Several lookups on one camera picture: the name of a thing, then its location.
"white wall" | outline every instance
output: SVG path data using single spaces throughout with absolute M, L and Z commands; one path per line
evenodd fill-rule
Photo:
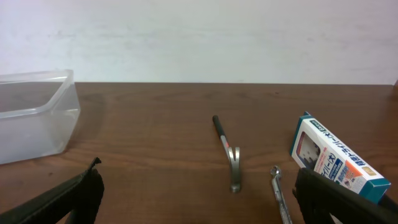
M 90 82 L 398 79 L 397 0 L 0 0 L 0 73 Z

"black handle grip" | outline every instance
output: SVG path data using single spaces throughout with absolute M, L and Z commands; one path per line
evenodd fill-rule
M 221 126 L 221 123 L 220 123 L 220 121 L 219 121 L 217 115 L 214 115 L 214 116 L 213 116 L 213 123 L 214 123 L 214 125 L 216 126 L 216 130 L 217 130 L 218 137 L 221 137 L 222 135 L 225 136 L 223 127 Z

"cardboard product box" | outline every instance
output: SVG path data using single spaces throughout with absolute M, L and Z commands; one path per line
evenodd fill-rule
M 391 183 L 309 113 L 301 116 L 290 155 L 347 189 L 378 203 Z

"wooden table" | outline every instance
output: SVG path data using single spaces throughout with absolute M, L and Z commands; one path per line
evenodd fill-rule
M 270 168 L 303 223 L 289 155 L 309 111 L 392 182 L 398 201 L 398 90 L 369 85 L 77 83 L 81 115 L 61 155 L 0 166 L 0 212 L 79 174 L 98 156 L 105 192 L 96 223 L 281 223 Z M 242 191 L 211 117 L 241 148 Z

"clear plastic bin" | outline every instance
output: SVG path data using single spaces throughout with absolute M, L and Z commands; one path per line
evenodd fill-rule
M 0 164 L 62 152 L 79 114 L 71 70 L 0 75 Z

